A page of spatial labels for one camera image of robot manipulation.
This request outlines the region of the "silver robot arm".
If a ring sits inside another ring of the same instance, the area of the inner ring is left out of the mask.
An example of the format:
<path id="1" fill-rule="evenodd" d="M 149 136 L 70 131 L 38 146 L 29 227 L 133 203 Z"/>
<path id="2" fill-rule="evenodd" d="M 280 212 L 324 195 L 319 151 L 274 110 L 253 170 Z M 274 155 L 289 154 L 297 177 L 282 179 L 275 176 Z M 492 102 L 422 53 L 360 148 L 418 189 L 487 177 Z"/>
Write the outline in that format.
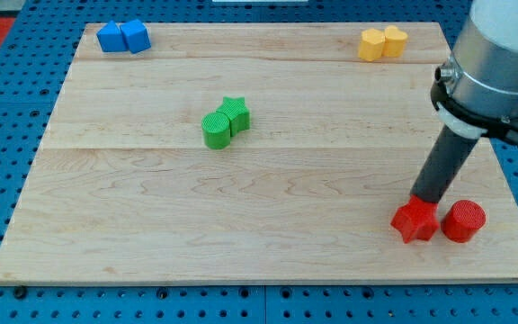
<path id="1" fill-rule="evenodd" d="M 518 0 L 473 1 L 431 100 L 462 138 L 518 144 Z"/>

